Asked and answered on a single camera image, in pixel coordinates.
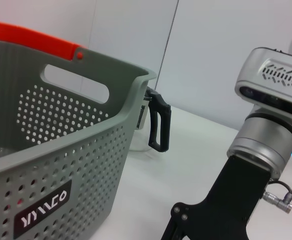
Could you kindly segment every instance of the metal connector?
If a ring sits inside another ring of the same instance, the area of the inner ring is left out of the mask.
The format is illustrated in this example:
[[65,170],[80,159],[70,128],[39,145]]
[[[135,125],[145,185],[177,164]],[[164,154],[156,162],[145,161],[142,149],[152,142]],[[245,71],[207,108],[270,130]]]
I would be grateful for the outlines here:
[[292,200],[292,194],[290,193],[290,195],[287,197],[287,199],[285,200],[287,203],[284,202],[284,200],[278,198],[277,196],[273,195],[270,192],[265,191],[262,198],[263,200],[265,200],[266,202],[275,205],[277,208],[281,209],[282,211],[286,212],[286,213],[290,213],[292,210],[292,205],[290,203],[288,203],[288,201]]

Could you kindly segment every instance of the black plastic handle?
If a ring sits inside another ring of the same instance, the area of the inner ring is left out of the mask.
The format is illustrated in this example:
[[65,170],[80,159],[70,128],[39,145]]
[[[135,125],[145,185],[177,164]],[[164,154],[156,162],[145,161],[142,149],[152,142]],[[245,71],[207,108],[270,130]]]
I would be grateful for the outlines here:
[[[148,145],[158,152],[166,152],[169,149],[171,107],[159,93],[149,87],[145,96],[151,98],[149,101],[151,128]],[[160,144],[157,143],[158,114],[161,117]]]

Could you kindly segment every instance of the orange handle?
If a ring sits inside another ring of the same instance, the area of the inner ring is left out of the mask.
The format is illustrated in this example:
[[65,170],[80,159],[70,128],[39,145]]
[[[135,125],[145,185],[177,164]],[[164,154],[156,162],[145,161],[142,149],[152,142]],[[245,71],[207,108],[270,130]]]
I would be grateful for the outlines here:
[[24,27],[0,23],[0,41],[23,45],[66,60],[72,60],[80,45]]

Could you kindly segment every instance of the white tabletop surface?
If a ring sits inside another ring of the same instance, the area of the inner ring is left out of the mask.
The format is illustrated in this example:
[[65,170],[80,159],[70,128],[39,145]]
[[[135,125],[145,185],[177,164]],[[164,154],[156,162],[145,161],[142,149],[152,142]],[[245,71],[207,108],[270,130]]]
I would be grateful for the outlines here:
[[[160,240],[175,203],[197,204],[206,197],[236,134],[173,107],[170,149],[129,153],[112,212],[91,240]],[[281,180],[292,188],[292,157]],[[281,186],[267,190],[281,198],[286,194]],[[261,200],[247,232],[250,240],[292,239],[292,211]]]

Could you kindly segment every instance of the gray plastic basket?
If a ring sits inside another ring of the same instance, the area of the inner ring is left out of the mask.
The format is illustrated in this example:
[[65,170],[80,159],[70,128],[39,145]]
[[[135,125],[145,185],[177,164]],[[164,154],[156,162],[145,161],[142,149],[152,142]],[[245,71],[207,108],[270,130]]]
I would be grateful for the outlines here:
[[[155,74],[78,53],[66,60],[0,41],[0,147],[16,151],[0,157],[0,240],[86,240],[111,211]],[[47,64],[106,85],[109,100],[43,81]]]

